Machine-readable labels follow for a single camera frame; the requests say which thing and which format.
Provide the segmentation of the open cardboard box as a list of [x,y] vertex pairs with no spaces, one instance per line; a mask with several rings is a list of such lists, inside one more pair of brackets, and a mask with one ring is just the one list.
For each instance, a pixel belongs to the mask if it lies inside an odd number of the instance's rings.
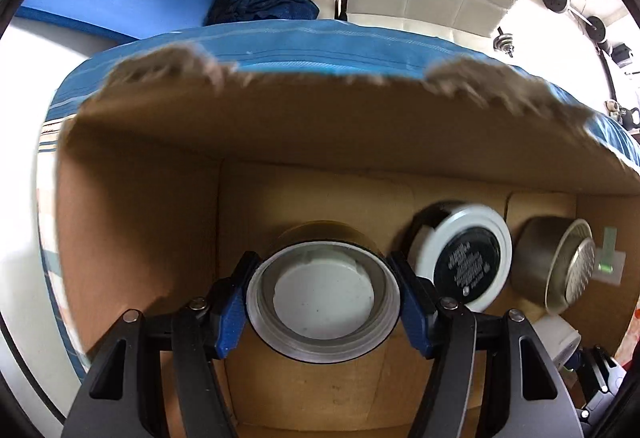
[[[349,225],[388,265],[407,258],[414,215],[461,201],[503,217],[512,257],[529,218],[588,221],[597,264],[558,316],[578,348],[612,354],[639,297],[639,165],[589,135],[593,113],[470,57],[422,79],[244,71],[186,45],[128,57],[66,117],[56,146],[56,242],[81,344],[92,362],[125,311],[172,314],[298,225]],[[552,315],[514,290],[511,268],[477,314],[510,309],[532,325]],[[274,351],[246,315],[238,346],[212,363],[233,437],[412,437],[432,366],[400,316],[369,354],[312,364]],[[186,436],[169,351],[160,374],[166,437]],[[594,436],[638,428],[631,369]]]

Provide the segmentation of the black-top white round jar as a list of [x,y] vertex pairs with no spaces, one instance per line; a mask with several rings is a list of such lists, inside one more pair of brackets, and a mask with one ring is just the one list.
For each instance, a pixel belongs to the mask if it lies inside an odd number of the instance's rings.
[[439,295],[481,313],[502,291],[512,261],[503,217],[480,203],[442,201],[414,215],[401,252]]

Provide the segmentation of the small chrome dumbbell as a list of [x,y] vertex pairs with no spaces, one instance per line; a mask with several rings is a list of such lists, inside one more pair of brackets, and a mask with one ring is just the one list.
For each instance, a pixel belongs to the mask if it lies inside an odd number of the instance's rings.
[[503,28],[497,28],[498,35],[492,41],[492,47],[496,52],[507,54],[510,58],[514,57],[514,42],[513,35],[503,30]]

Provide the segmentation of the metal perforated lid tin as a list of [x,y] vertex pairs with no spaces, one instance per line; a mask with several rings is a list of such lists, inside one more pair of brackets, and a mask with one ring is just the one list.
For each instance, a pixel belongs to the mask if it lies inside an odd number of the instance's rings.
[[529,302],[559,315],[585,292],[596,264],[596,243],[588,221],[533,217],[516,240],[511,283]]

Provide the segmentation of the small white cylinder bottle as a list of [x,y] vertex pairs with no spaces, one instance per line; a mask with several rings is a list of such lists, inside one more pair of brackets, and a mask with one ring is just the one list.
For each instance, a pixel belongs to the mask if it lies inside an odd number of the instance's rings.
[[570,360],[582,341],[576,328],[558,315],[545,315],[533,323],[533,328],[558,369]]

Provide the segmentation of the black speaker box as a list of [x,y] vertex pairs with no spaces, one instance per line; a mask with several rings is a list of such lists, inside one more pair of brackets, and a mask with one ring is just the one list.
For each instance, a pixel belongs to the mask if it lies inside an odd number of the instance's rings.
[[626,43],[620,43],[612,48],[611,58],[620,68],[625,68],[634,62],[634,52]]

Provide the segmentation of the floor barbell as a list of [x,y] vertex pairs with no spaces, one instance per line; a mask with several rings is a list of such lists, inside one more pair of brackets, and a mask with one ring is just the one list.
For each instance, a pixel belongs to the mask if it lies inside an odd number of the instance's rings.
[[596,44],[606,42],[606,27],[604,22],[597,16],[586,16],[581,13],[570,0],[542,0],[544,6],[556,14],[571,13],[585,26],[588,38]]

